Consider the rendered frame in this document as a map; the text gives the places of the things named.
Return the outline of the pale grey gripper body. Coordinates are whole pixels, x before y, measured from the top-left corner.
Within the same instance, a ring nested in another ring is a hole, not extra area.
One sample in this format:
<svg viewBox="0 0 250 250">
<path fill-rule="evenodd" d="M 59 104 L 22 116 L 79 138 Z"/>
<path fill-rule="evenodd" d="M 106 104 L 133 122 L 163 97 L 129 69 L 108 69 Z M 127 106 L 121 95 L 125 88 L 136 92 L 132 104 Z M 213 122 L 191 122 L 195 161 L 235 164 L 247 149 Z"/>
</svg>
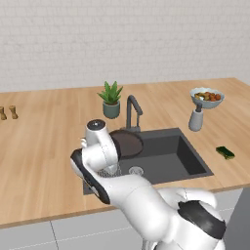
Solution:
<svg viewBox="0 0 250 250">
<path fill-rule="evenodd" d="M 98 172 L 98 175 L 103 178 L 114 178 L 122 175 L 121 168 L 118 163 L 114 165 L 110 165 L 108 167 L 103 168 Z"/>
</svg>

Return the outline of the dark round pan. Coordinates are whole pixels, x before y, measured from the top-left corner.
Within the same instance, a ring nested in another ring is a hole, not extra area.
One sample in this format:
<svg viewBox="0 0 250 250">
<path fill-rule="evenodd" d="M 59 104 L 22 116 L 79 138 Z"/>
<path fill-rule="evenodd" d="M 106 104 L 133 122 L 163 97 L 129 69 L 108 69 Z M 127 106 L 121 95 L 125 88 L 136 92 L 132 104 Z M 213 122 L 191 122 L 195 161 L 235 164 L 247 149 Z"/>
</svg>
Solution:
<svg viewBox="0 0 250 250">
<path fill-rule="evenodd" d="M 109 134 L 115 144 L 119 160 L 135 157 L 143 151 L 144 142 L 136 133 L 116 130 Z"/>
</svg>

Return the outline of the dark grey sink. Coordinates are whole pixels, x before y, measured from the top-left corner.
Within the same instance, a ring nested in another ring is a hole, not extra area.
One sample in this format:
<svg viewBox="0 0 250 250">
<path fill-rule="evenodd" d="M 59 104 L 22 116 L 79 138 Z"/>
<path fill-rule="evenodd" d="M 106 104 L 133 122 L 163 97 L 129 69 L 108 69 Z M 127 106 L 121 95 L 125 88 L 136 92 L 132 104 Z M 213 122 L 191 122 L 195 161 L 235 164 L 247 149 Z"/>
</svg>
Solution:
<svg viewBox="0 0 250 250">
<path fill-rule="evenodd" d="M 119 160 L 121 176 L 136 174 L 158 185 L 213 175 L 179 128 L 136 134 L 144 142 L 143 151 Z"/>
</svg>

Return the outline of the green sponge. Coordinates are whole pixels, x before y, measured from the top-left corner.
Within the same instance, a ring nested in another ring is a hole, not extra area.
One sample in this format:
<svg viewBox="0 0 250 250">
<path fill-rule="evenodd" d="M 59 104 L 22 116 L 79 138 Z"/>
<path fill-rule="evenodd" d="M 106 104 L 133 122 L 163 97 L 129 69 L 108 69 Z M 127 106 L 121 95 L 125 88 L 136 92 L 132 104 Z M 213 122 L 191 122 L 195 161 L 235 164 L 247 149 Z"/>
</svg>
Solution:
<svg viewBox="0 0 250 250">
<path fill-rule="evenodd" d="M 233 152 L 231 152 L 229 149 L 227 149 L 225 146 L 217 146 L 216 151 L 224 157 L 224 159 L 233 159 L 235 158 L 235 155 Z"/>
</svg>

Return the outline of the grey drawer front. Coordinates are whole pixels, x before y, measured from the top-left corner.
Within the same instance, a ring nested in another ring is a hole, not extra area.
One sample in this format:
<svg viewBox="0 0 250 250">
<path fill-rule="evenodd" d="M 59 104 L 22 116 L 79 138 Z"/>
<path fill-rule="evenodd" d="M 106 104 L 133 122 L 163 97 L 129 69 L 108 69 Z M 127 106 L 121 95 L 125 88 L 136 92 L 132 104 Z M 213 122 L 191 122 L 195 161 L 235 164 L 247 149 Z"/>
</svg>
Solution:
<svg viewBox="0 0 250 250">
<path fill-rule="evenodd" d="M 52 226 L 57 240 L 72 239 L 80 236 L 95 235 L 129 229 L 131 225 L 120 210 L 53 220 Z"/>
<path fill-rule="evenodd" d="M 219 211 L 230 210 L 235 207 L 242 193 L 242 188 L 216 192 L 217 208 Z"/>
</svg>

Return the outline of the dark grey tap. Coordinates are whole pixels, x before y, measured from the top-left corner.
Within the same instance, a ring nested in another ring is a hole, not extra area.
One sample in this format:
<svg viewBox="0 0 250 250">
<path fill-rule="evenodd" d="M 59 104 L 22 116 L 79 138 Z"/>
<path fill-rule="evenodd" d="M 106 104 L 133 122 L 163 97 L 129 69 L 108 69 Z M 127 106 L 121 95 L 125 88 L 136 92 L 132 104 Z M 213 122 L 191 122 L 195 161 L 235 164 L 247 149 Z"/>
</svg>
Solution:
<svg viewBox="0 0 250 250">
<path fill-rule="evenodd" d="M 132 109 L 137 113 L 137 124 L 132 126 Z M 127 99 L 127 118 L 126 129 L 131 132 L 140 132 L 140 116 L 143 114 L 143 110 L 133 95 L 130 95 Z"/>
</svg>

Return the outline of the green plant in grey pot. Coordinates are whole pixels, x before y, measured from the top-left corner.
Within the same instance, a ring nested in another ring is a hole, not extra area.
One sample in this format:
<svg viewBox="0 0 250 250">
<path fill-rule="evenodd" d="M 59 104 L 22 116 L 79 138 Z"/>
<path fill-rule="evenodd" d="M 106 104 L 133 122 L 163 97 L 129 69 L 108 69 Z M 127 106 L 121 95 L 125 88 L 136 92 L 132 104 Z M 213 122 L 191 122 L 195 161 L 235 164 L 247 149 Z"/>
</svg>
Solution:
<svg viewBox="0 0 250 250">
<path fill-rule="evenodd" d="M 99 93 L 99 96 L 103 99 L 103 113 L 106 118 L 114 119 L 119 116 L 122 90 L 123 88 L 118 87 L 117 82 L 112 85 L 104 83 L 104 90 Z"/>
</svg>

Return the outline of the grey soap dispenser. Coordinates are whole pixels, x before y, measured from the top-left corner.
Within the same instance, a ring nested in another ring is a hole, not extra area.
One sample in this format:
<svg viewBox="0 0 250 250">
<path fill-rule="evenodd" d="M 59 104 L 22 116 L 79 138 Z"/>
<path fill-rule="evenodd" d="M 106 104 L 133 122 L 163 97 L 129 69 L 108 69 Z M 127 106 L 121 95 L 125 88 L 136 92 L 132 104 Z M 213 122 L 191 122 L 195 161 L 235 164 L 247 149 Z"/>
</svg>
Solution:
<svg viewBox="0 0 250 250">
<path fill-rule="evenodd" d="M 203 125 L 203 109 L 202 104 L 197 104 L 196 108 L 192 111 L 188 127 L 193 132 L 198 132 L 201 130 Z"/>
</svg>

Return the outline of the grey cupboard door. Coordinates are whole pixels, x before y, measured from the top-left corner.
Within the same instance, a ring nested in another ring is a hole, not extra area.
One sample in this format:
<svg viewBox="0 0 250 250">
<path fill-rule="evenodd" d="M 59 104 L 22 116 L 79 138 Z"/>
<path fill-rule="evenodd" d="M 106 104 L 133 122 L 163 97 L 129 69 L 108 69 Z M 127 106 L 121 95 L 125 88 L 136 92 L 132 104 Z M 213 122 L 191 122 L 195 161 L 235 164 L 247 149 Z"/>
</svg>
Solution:
<svg viewBox="0 0 250 250">
<path fill-rule="evenodd" d="M 0 229 L 0 250 L 58 250 L 49 222 Z"/>
</svg>

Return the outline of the pale blue bowl of fruit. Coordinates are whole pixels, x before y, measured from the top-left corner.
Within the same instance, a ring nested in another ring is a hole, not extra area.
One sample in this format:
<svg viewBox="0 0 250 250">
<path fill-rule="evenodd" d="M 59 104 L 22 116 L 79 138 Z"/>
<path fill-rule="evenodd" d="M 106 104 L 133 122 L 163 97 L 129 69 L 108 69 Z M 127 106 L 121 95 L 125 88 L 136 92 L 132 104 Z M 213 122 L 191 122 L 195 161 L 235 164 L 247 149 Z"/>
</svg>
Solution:
<svg viewBox="0 0 250 250">
<path fill-rule="evenodd" d="M 194 88 L 189 93 L 193 103 L 202 104 L 205 109 L 215 108 L 225 99 L 222 92 L 211 88 Z"/>
</svg>

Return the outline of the dark grey dishwasher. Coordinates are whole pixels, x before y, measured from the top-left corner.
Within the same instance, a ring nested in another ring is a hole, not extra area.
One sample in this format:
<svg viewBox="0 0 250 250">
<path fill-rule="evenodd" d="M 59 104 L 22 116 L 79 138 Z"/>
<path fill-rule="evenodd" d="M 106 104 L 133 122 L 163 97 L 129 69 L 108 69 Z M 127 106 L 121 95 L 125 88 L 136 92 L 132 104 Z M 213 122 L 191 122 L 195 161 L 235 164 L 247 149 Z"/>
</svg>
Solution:
<svg viewBox="0 0 250 250">
<path fill-rule="evenodd" d="M 226 250 L 250 250 L 250 187 L 246 187 L 234 208 L 225 234 Z"/>
</svg>

